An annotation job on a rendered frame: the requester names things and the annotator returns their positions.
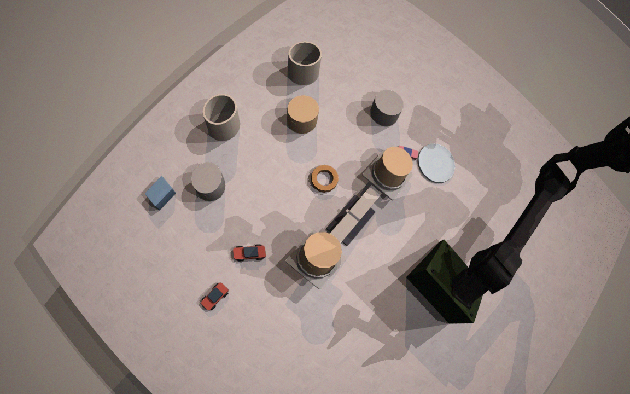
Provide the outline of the orange ring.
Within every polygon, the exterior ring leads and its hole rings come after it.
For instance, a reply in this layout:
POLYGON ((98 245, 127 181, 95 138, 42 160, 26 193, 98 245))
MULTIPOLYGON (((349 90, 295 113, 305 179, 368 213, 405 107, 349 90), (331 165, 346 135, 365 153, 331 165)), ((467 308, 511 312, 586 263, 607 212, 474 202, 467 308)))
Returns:
POLYGON ((312 172, 312 185, 313 187, 318 190, 319 192, 330 192, 331 190, 335 189, 337 183, 339 181, 339 175, 337 174, 335 168, 329 166, 329 165, 320 165, 317 168, 313 169, 312 172), (317 175, 318 173, 321 172, 328 172, 331 174, 332 176, 332 183, 329 184, 328 186, 323 186, 320 183, 318 183, 317 181, 317 175))

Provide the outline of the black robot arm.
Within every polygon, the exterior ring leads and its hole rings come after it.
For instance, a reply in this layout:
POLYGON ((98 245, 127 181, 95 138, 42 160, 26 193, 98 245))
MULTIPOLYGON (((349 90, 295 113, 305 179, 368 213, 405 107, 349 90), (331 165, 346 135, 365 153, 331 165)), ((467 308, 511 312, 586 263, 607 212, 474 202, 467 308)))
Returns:
POLYGON ((506 238, 499 244, 477 252, 469 268, 452 277, 452 296, 466 308, 487 291, 496 293, 510 284, 522 266, 520 252, 553 202, 575 189, 579 176, 586 170, 609 166, 615 171, 630 172, 630 117, 613 128, 604 141, 584 147, 575 146, 568 153, 553 155, 540 169, 535 194, 506 238), (570 182, 556 163, 570 160, 577 170, 570 182))

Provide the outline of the red toy car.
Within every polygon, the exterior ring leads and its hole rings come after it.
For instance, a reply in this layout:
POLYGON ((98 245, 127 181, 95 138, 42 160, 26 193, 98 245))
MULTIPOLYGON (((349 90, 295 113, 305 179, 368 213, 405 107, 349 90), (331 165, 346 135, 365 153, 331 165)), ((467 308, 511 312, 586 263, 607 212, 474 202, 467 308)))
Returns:
POLYGON ((214 285, 212 292, 202 298, 202 306, 205 307, 207 311, 213 311, 213 309, 217 307, 217 302, 219 302, 222 297, 226 297, 227 294, 229 294, 228 292, 229 290, 224 284, 218 283, 214 285))
POLYGON ((265 246, 264 245, 255 245, 255 246, 237 246, 233 249, 234 258, 238 262, 242 262, 244 259, 255 259, 263 260, 266 257, 265 246))

